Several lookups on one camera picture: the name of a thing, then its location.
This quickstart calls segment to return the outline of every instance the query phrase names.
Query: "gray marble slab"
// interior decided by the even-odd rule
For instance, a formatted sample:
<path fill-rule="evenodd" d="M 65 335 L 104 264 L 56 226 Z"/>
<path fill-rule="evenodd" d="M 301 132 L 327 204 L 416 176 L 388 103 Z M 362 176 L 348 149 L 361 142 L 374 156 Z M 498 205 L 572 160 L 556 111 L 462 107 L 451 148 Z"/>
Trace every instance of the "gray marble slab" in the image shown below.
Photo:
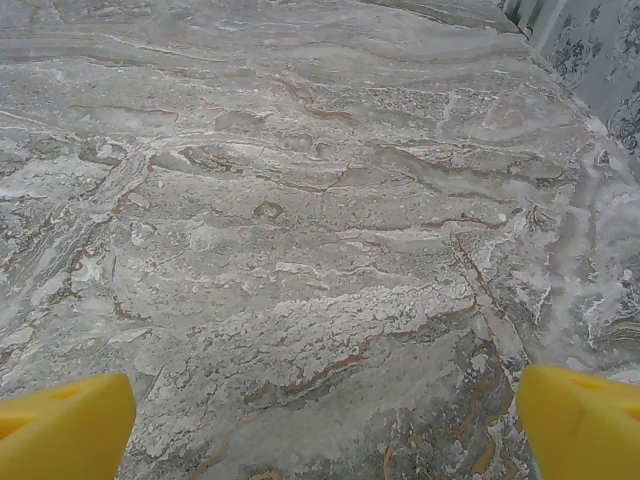
<path fill-rule="evenodd" d="M 119 478 L 535 478 L 525 365 L 640 377 L 640 171 L 491 0 L 0 24 L 0 393 L 127 373 Z"/>

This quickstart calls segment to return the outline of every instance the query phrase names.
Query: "marble surface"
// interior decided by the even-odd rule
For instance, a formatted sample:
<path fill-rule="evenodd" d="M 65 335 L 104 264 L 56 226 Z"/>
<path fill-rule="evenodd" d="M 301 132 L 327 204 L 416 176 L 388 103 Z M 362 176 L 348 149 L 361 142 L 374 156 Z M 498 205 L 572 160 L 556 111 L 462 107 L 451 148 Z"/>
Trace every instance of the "marble surface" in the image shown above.
<path fill-rule="evenodd" d="M 119 478 L 535 478 L 527 363 L 638 379 L 640 171 L 491 0 L 0 23 L 0 392 L 127 373 Z"/>

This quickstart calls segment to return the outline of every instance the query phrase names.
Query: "stone texture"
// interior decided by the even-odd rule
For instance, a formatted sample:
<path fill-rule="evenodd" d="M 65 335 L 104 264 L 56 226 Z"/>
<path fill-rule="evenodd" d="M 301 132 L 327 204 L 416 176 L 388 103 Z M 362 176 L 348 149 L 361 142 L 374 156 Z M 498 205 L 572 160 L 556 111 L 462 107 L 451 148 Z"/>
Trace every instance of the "stone texture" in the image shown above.
<path fill-rule="evenodd" d="M 640 171 L 491 0 L 8 0 L 2 396 L 129 375 L 119 478 L 535 478 L 636 380 Z"/>

